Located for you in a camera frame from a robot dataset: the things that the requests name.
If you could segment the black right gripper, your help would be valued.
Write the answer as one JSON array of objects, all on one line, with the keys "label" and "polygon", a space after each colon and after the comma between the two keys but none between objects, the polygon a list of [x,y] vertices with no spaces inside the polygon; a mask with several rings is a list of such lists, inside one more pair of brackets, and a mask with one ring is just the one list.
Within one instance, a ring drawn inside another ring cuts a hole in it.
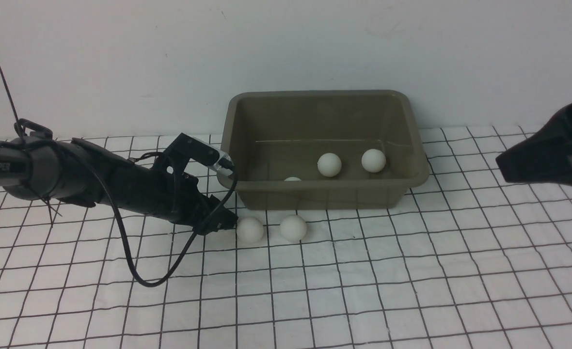
[{"label": "black right gripper", "polygon": [[495,159],[508,183],[572,187],[572,103],[559,109],[534,135]]}]

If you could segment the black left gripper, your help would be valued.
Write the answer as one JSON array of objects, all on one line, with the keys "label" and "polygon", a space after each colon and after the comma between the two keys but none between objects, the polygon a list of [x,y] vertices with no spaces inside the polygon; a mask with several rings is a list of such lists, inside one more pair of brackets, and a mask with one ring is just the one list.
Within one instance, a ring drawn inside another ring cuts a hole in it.
[{"label": "black left gripper", "polygon": [[185,172],[174,174],[173,212],[179,215],[175,223],[188,225],[200,236],[235,228],[238,216],[225,208],[225,203],[234,194],[237,183],[235,180],[225,197],[218,199],[199,191],[197,177]]}]

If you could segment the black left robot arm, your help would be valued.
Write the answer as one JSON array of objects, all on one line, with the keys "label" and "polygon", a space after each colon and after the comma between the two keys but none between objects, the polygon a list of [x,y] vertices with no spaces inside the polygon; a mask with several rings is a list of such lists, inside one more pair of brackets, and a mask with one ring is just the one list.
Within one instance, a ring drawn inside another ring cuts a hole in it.
[{"label": "black left robot arm", "polygon": [[237,214],[215,196],[205,196],[199,179],[186,172],[191,160],[222,165],[217,150],[180,135],[150,167],[83,139],[58,142],[27,137],[0,148],[0,187],[22,200],[58,199],[92,208],[97,204],[199,229],[204,236],[237,225]]}]

